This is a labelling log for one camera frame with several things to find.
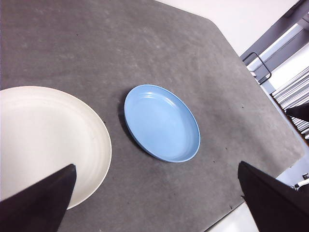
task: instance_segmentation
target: metal bar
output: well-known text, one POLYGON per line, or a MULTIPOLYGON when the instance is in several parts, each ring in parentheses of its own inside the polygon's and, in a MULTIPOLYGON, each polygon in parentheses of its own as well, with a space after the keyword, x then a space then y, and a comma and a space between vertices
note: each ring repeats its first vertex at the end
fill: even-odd
POLYGON ((251 52, 248 56, 245 57, 245 59, 242 60, 242 62, 244 62, 248 57, 250 57, 252 54, 256 54, 256 56, 259 58, 259 60, 262 62, 262 64, 265 66, 265 68, 267 69, 267 71, 269 72, 269 77, 265 80, 267 81, 269 78, 271 78, 271 71, 268 69, 268 67, 266 66, 266 64, 262 61, 262 59, 259 57, 259 55, 256 52, 251 52))
MULTIPOLYGON (((309 11, 309 0, 297 2, 284 16, 274 23, 251 47, 249 47, 241 56, 244 59, 251 51, 261 54, 270 45, 272 45, 280 36, 282 36, 292 25, 297 23, 309 11)), ((254 59, 250 58, 245 65, 250 64, 254 59)))

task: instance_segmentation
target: white wall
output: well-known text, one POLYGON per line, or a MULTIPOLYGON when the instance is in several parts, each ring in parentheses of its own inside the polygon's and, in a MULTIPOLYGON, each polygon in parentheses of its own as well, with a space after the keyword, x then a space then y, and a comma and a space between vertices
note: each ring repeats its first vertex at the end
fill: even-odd
POLYGON ((214 22, 238 55, 297 0, 157 0, 214 22))

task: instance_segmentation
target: gray table surface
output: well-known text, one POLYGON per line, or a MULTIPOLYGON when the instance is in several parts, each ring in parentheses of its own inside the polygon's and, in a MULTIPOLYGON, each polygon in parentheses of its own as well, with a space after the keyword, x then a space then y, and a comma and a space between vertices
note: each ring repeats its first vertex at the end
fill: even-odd
POLYGON ((272 176, 303 151, 209 20, 153 0, 1 2, 1 88, 35 85, 83 100, 106 122, 112 162, 100 188, 66 212, 60 232, 200 232, 239 205, 241 160, 272 176), (126 94, 140 84, 179 96, 201 146, 185 163, 132 140, 126 94))

